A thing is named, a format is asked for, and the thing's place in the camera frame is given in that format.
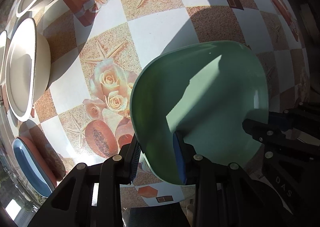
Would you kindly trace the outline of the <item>green plastic plate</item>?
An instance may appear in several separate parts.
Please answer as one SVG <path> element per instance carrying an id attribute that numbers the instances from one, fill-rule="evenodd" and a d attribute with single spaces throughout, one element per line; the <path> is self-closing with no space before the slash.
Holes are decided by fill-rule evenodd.
<path id="1" fill-rule="evenodd" d="M 263 66 L 245 45 L 213 41 L 162 54 L 140 73 L 131 92 L 136 137 L 152 172 L 180 185 L 172 137 L 213 163 L 246 166 L 259 150 L 242 128 L 268 121 Z"/>

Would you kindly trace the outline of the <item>patterned checkered tablecloth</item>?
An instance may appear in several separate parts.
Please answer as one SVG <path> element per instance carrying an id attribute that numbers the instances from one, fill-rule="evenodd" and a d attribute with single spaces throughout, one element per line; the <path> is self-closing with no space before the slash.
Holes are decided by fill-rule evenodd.
<path id="1" fill-rule="evenodd" d="M 298 0 L 53 0 L 26 13 L 47 39 L 52 64 L 48 89 L 26 122 L 15 118 L 7 100 L 1 103 L 2 142 L 27 208 L 44 199 L 18 166 L 13 140 L 30 139 L 56 178 L 77 163 L 101 163 L 85 130 L 99 124 L 108 143 L 129 142 L 129 98 L 120 87 L 132 87 L 162 53 L 199 42 L 237 41 L 262 63 L 272 111 L 309 100 L 304 9 Z"/>

